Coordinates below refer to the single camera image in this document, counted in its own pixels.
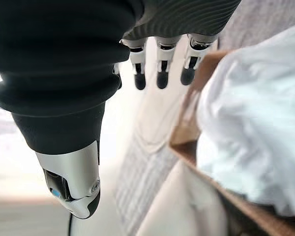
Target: black fingertip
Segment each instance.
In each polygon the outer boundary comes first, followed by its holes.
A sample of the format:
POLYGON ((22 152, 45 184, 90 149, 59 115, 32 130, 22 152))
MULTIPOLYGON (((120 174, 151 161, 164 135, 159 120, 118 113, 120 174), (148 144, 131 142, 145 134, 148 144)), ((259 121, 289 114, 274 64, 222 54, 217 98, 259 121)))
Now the black fingertip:
POLYGON ((159 89, 166 88, 166 86, 168 84, 168 73, 165 71, 158 72, 156 83, 157 83, 157 86, 159 89))
POLYGON ((181 72, 180 81, 183 85, 189 85, 193 81, 193 78, 195 77, 195 71, 193 68, 183 68, 181 72))
POLYGON ((144 74, 134 76, 134 82, 138 90, 143 90, 146 87, 146 77, 144 74))

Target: black cable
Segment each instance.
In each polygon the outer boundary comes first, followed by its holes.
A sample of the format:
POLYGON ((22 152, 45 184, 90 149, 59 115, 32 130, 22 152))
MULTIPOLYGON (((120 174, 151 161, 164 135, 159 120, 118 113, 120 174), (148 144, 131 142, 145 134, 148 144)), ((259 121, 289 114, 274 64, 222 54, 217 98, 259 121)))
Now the black cable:
POLYGON ((72 220, 73 220, 73 215, 70 213, 70 218, 69 218, 69 225, 68 225, 68 236, 71 236, 71 228, 72 228, 72 220))

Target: prosthetic hand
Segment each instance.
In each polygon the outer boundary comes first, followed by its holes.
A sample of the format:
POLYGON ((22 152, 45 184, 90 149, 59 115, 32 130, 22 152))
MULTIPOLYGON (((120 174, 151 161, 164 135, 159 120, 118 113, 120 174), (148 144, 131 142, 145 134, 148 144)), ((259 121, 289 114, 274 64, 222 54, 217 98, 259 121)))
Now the prosthetic hand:
POLYGON ((188 84, 239 2, 0 0, 0 107, 36 152, 49 190, 76 217, 89 218, 99 203, 101 122, 120 86, 115 63, 130 54, 143 89, 145 41, 157 36, 164 88, 175 45, 190 33, 188 84))

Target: black rubber sleeve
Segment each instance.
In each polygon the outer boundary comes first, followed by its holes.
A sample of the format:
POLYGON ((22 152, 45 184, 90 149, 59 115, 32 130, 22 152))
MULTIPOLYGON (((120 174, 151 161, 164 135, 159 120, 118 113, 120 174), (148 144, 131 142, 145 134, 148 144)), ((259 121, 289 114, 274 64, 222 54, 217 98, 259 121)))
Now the black rubber sleeve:
POLYGON ((140 0, 0 0, 0 107, 28 145, 61 154, 99 140, 114 63, 143 14, 140 0))

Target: silver metal wrist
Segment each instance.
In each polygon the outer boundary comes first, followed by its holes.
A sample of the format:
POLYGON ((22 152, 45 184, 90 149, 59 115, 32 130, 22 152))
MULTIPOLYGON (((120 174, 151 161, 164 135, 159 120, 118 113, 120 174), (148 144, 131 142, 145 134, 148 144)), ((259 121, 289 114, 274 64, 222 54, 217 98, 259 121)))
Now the silver metal wrist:
POLYGON ((36 155, 51 193, 76 217, 90 217, 95 209, 89 205, 99 201, 100 191, 97 141, 71 153, 36 155))

